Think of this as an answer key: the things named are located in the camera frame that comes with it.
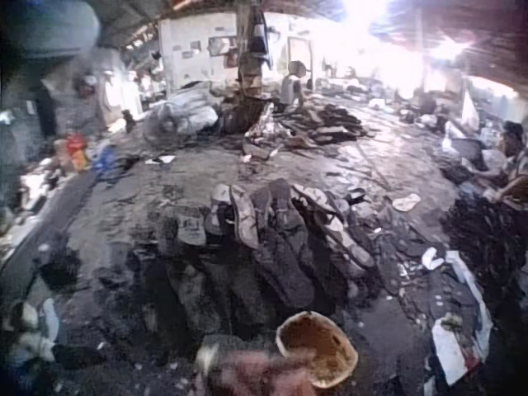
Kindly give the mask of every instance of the seated worker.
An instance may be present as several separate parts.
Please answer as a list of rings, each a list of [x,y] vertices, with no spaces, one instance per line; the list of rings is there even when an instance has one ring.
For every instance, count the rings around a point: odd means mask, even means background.
[[[498,147],[507,157],[501,169],[486,172],[471,169],[471,172],[499,187],[485,194],[489,200],[497,202],[507,198],[528,204],[528,148],[521,124],[506,121]]]
[[[288,65],[290,72],[282,80],[280,89],[280,103],[278,111],[282,112],[287,106],[292,106],[299,101],[299,106],[304,104],[303,87],[300,79],[306,75],[306,66],[299,60],[293,60]]]

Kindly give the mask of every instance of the hand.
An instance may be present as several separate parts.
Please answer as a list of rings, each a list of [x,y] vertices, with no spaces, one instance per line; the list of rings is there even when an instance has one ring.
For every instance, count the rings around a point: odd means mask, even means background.
[[[221,363],[219,388],[230,396],[316,396],[304,358],[234,352]]]
[[[491,188],[486,189],[483,193],[483,197],[492,203],[499,202],[502,199],[502,190],[492,190]]]

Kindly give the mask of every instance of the roof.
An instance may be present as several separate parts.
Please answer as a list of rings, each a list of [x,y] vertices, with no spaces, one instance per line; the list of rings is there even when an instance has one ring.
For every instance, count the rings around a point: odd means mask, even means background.
[[[346,0],[262,0],[266,11],[304,17],[347,18]],[[446,38],[470,41],[457,64],[466,73],[528,93],[528,5],[521,0],[385,0],[384,16],[370,29],[381,40],[416,49],[417,7],[421,8],[423,47]],[[88,0],[101,19],[101,44],[128,45],[166,17],[232,11],[235,0]]]

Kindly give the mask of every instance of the bucket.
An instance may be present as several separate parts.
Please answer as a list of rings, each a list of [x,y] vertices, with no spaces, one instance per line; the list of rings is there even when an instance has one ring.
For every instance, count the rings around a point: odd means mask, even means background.
[[[359,356],[347,335],[329,318],[316,312],[301,312],[277,328],[276,344],[283,356],[312,352],[309,365],[312,385],[332,388],[352,375]]]

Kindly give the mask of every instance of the child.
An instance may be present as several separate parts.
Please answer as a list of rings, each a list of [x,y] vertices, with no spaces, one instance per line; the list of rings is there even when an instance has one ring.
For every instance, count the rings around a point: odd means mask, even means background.
[[[290,74],[282,80],[279,111],[284,111],[287,106],[294,105],[297,100],[299,100],[300,106],[304,104],[300,79],[306,75],[306,66],[299,60],[294,60],[288,65],[288,71]]]

